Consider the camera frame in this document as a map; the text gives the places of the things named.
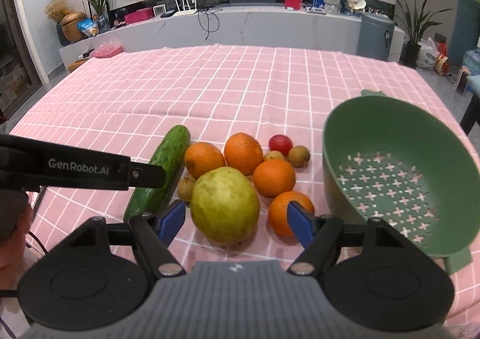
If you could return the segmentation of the person's left hand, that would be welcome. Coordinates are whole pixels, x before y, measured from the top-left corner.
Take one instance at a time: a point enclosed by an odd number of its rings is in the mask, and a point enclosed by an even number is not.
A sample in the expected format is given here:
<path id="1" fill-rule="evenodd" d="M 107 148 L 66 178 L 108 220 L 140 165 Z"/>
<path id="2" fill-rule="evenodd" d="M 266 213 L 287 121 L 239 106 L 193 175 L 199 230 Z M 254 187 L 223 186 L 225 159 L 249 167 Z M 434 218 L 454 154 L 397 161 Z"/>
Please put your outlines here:
<path id="1" fill-rule="evenodd" d="M 24 209 L 10 237 L 1 242 L 1 290 L 13 290 L 24 272 L 26 236 L 30 231 L 33 210 L 28 196 L 22 193 Z"/>

